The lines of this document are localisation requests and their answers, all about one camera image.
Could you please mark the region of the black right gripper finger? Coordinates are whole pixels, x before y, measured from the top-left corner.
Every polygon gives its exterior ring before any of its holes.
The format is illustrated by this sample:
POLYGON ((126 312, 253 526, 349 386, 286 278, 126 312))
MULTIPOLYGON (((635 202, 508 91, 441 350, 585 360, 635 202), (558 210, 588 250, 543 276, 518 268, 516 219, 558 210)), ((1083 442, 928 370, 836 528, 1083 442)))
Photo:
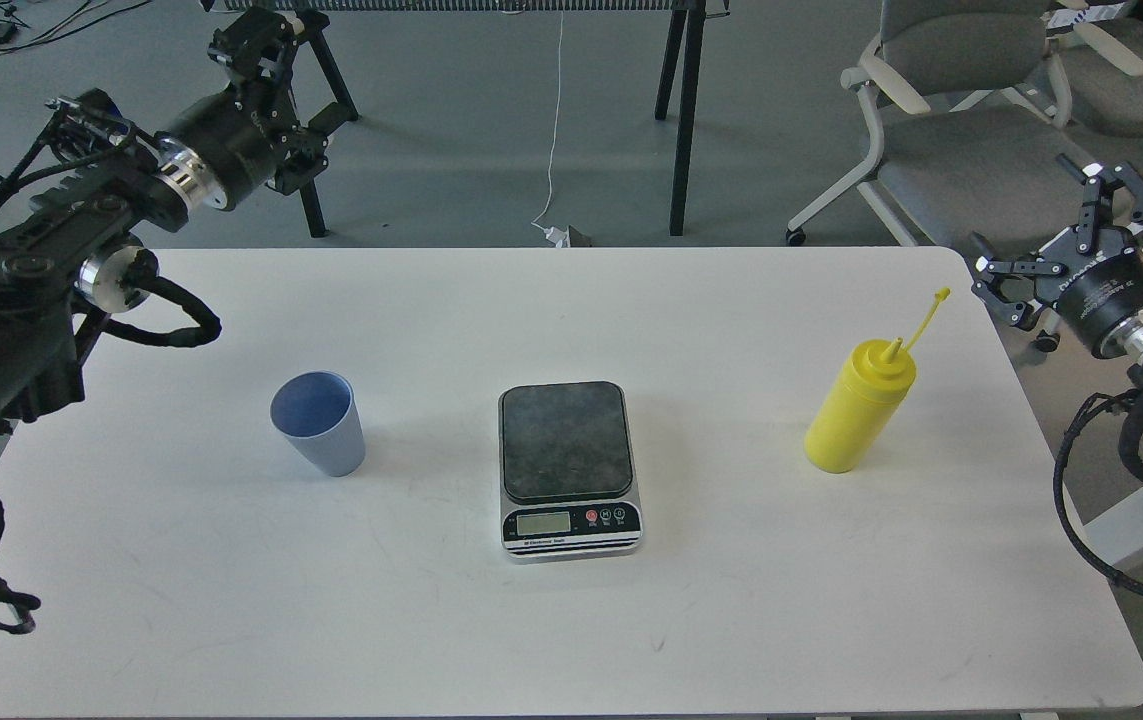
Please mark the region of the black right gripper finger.
POLYGON ((1056 163, 1084 189, 1077 222, 1066 229, 1071 249, 1082 256, 1116 256, 1143 247, 1143 176, 1133 165, 1078 167, 1065 152, 1056 163))
POLYGON ((997 258, 986 237, 972 232, 968 241, 978 253, 973 263, 970 290, 991 310, 993 318, 1020 331, 1032 331, 1045 311, 1055 309, 1068 275, 1063 261, 1033 253, 1013 261, 997 258))

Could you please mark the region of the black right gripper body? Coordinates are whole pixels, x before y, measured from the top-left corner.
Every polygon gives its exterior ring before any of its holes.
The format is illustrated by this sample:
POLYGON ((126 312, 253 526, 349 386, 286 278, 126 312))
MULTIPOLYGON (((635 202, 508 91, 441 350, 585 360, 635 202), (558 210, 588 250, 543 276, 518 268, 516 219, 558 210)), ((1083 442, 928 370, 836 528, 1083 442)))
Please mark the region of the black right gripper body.
POLYGON ((1054 306, 1061 320, 1097 359, 1142 357, 1130 341, 1143 327, 1143 253, 1130 229, 1101 229, 1095 250, 1074 229, 1064 229, 1044 246, 1044 261, 1065 266, 1052 279, 1054 306))

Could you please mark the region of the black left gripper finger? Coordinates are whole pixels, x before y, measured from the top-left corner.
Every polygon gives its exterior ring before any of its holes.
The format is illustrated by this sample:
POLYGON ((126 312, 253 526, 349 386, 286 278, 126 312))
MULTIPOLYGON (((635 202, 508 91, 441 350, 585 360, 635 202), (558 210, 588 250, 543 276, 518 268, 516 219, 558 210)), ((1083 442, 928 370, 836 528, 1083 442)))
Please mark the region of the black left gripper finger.
POLYGON ((225 29, 216 29, 207 56, 227 78, 232 101, 293 101, 291 77, 305 19, 295 14, 250 8, 225 29))
POLYGON ((275 154, 271 189, 286 197, 314 181, 329 165, 327 150, 334 133, 359 118, 355 110, 347 109, 342 102, 330 102, 305 126, 279 133, 271 143, 275 154))

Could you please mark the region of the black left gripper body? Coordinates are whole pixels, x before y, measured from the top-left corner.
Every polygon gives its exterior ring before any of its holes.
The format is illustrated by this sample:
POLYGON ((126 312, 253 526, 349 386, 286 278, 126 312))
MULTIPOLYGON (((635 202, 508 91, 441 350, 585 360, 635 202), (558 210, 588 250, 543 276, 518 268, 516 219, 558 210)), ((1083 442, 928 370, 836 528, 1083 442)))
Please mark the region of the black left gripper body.
MULTIPOLYGON (((231 211, 261 186, 274 191, 271 143, 311 119, 302 122, 295 101, 232 101, 224 90, 202 97, 159 133, 158 177, 187 209, 209 205, 231 211)), ((321 211, 315 179, 291 195, 306 213, 321 211)))

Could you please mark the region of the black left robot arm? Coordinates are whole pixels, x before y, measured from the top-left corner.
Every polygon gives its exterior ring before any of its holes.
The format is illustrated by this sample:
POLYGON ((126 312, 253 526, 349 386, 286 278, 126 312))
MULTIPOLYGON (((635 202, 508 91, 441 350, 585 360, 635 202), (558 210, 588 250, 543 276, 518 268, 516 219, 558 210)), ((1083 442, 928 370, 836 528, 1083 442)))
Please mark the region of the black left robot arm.
MULTIPOLYGON (((160 273, 137 224, 175 233, 197 208, 232 211, 266 187, 299 197, 311 237, 327 237, 315 178, 334 133, 359 119, 329 24, 306 1, 242 5, 207 46, 227 82, 159 133, 99 88, 49 102, 0 176, 0 435, 81 402, 104 334, 149 347, 219 337, 219 315, 160 273)), ((0 501, 0 542, 3 529, 0 501)), ((0 632, 31 633, 40 605, 0 578, 0 632)))

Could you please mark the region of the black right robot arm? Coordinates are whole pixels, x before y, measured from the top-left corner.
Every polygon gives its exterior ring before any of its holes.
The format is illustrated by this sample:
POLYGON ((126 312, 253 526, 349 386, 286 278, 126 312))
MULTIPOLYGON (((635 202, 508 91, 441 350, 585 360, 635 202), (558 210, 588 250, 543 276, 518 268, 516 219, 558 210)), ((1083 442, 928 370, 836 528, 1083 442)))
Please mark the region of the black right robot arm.
POLYGON ((1127 357, 1130 387, 1093 393, 1079 406, 1054 459, 1054 503, 1071 546, 1109 583, 1143 597, 1143 582, 1101 559, 1070 523, 1064 471, 1077 438, 1103 413, 1121 416, 1118 456, 1143 483, 1143 176, 1128 161, 1079 167, 1066 154, 1057 165, 1084 190, 1077 219, 1041 249, 1001 259, 982 234, 970 288, 1001 323, 1033 331, 1054 313, 1092 355, 1127 357))

